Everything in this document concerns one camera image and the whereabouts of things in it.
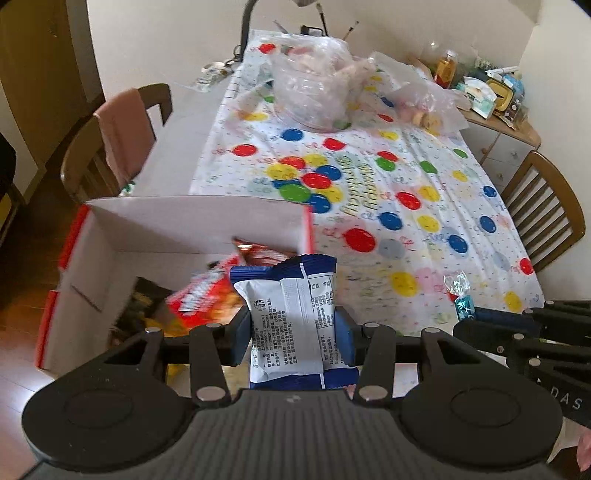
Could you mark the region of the teal candy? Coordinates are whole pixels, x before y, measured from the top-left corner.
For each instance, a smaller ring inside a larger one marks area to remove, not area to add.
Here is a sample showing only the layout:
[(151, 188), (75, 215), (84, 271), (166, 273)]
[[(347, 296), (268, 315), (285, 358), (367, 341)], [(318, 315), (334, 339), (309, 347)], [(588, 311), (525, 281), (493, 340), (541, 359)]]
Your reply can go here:
[(476, 309), (470, 294), (471, 283), (467, 274), (464, 271), (446, 274), (443, 282), (455, 305), (458, 320), (474, 320)]

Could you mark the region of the white blue biscuit packet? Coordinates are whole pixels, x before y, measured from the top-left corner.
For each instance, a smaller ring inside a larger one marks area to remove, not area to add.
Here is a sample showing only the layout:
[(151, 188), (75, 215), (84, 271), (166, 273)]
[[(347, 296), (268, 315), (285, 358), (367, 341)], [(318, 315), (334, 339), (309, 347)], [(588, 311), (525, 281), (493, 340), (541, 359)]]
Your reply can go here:
[(356, 384), (335, 334), (337, 259), (291, 257), (274, 266), (236, 266), (229, 280), (249, 308), (249, 387), (335, 390)]

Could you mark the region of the red chip packet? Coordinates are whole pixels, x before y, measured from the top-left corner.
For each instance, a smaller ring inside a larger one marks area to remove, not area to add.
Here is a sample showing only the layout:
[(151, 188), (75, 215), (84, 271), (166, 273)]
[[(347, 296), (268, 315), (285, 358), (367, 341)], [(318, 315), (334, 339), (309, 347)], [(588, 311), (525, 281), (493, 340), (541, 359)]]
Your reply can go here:
[(217, 262), (206, 272), (192, 276), (190, 283), (165, 299), (168, 309), (190, 330), (210, 323), (229, 323), (243, 301), (229, 281), (229, 271), (240, 265), (233, 254)]

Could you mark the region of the red white cardboard box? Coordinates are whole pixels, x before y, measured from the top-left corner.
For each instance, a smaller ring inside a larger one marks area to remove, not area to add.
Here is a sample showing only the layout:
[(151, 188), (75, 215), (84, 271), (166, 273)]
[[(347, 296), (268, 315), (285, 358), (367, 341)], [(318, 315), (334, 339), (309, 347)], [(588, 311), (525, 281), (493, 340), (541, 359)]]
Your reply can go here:
[(47, 298), (36, 368), (63, 375), (103, 353), (136, 278), (177, 291), (240, 238), (314, 250), (311, 207), (252, 196), (111, 197), (80, 206)]

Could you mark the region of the black blueberry snack packet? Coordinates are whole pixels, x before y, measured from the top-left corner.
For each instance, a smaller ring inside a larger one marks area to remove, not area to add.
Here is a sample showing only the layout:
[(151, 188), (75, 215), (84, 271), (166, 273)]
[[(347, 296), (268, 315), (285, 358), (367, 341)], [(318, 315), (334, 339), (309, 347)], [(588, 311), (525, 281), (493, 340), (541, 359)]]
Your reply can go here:
[(159, 305), (172, 293), (171, 289), (137, 277), (131, 295), (111, 327), (111, 336), (119, 342), (142, 332), (147, 320), (153, 319)]

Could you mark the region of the brown foil chip bag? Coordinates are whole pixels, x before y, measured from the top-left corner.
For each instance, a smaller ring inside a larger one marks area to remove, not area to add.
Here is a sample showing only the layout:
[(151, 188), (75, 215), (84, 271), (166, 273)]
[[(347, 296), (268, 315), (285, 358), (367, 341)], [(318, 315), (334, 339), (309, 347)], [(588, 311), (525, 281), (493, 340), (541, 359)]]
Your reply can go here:
[(250, 242), (236, 237), (232, 239), (232, 243), (235, 249), (238, 250), (238, 254), (242, 257), (245, 265), (248, 266), (273, 267), (297, 255), (293, 251), (277, 250), (266, 244)]

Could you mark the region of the wooden chair right side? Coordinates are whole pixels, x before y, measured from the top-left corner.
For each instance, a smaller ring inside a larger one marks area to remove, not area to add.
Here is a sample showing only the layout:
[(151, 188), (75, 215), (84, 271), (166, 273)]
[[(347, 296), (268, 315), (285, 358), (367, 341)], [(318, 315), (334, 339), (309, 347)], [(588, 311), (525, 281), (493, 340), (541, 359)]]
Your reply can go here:
[(526, 155), (501, 197), (537, 273), (586, 234), (574, 190), (554, 163), (536, 150)]

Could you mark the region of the white drawer cabinet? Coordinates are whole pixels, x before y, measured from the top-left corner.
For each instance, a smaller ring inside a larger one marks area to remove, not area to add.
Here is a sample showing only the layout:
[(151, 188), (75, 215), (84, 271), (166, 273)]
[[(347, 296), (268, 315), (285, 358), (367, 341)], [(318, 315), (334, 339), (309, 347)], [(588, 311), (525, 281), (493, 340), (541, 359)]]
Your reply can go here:
[(502, 192), (528, 153), (541, 146), (541, 137), (528, 121), (513, 130), (496, 116), (485, 120), (472, 110), (461, 113), (469, 125), (462, 131), (465, 143)]

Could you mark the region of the tissue box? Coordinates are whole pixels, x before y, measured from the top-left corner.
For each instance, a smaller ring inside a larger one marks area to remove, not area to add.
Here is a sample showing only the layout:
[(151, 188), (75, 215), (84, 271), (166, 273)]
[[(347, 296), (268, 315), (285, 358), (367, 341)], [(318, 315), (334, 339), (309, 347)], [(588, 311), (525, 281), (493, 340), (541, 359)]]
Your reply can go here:
[(497, 95), (484, 81), (465, 76), (462, 91), (471, 101), (471, 110), (485, 120), (488, 120), (496, 107)]

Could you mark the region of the clear plastic bag with cookies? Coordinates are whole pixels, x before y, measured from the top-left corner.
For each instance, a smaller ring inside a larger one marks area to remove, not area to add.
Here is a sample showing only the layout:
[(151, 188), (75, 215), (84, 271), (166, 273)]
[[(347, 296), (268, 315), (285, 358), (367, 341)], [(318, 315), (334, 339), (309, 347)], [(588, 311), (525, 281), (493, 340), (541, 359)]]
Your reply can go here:
[(370, 59), (391, 79), (384, 97), (394, 104), (403, 123), (413, 124), (433, 135), (449, 136), (468, 129), (461, 107), (469, 107), (468, 98), (429, 79), (415, 66), (401, 63), (381, 52)]

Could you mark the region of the wooden chair with pink cloth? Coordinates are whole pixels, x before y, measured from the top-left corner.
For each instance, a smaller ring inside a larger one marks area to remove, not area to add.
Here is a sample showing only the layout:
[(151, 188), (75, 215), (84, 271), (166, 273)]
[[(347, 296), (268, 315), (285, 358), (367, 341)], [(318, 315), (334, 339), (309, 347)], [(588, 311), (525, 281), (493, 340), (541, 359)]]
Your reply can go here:
[(82, 204), (128, 196), (152, 150), (156, 135), (148, 111), (157, 108), (166, 123), (172, 111), (167, 84), (125, 90), (101, 105), (69, 143), (60, 168), (62, 185)]

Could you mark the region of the pink cloth on chair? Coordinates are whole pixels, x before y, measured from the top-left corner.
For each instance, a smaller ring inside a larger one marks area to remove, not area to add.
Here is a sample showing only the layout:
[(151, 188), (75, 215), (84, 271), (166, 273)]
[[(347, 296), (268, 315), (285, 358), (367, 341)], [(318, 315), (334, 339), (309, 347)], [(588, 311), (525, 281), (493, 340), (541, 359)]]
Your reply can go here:
[(141, 171), (155, 136), (137, 89), (128, 89), (101, 105), (94, 117), (104, 143), (106, 162), (123, 189)]

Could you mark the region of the clear plastic bag large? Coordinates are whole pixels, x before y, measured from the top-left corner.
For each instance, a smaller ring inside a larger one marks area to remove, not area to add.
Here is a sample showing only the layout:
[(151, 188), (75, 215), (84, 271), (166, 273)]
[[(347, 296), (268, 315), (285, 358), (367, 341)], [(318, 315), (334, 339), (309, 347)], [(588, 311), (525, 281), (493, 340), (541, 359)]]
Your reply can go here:
[(353, 56), (339, 39), (283, 34), (270, 54), (270, 71), (276, 115), (305, 131), (328, 133), (349, 127), (377, 63)]

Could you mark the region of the wooden door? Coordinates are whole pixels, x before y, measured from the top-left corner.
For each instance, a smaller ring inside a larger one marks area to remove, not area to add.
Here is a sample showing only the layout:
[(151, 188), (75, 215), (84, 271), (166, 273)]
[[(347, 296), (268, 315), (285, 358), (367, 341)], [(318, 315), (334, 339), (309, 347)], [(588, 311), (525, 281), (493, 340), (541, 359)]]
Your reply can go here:
[(88, 3), (3, 1), (1, 84), (35, 163), (45, 164), (104, 99)]

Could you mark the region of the silver desk lamp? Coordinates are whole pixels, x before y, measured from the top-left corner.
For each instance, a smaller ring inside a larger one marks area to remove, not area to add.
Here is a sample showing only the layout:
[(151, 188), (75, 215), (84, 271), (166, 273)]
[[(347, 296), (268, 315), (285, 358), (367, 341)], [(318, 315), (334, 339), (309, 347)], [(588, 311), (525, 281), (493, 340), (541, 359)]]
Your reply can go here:
[[(293, 2), (295, 5), (297, 5), (297, 7), (300, 7), (300, 8), (308, 7), (310, 5), (317, 3), (316, 1), (293, 1)], [(250, 23), (252, 22), (252, 12), (253, 12), (254, 6), (256, 6), (256, 3), (257, 3), (256, 0), (249, 0), (246, 2), (245, 8), (243, 8), (242, 25), (240, 26), (239, 44), (238, 44), (238, 46), (235, 46), (235, 49), (232, 51), (232, 57), (230, 58), (230, 60), (228, 60), (228, 62), (226, 62), (226, 65), (242, 63), (243, 58), (245, 58), (245, 50), (246, 50), (247, 44), (249, 44), (249, 35), (250, 35), (250, 30), (251, 30)], [(283, 34), (291, 33), (290, 31), (285, 29), (283, 27), (283, 25), (281, 25), (280, 23), (276, 22), (276, 27)], [(304, 34), (304, 35), (308, 35), (309, 29), (310, 28), (308, 28), (308, 27), (304, 28), (304, 25), (301, 25), (301, 29), (300, 29), (301, 31), (299, 33)]]

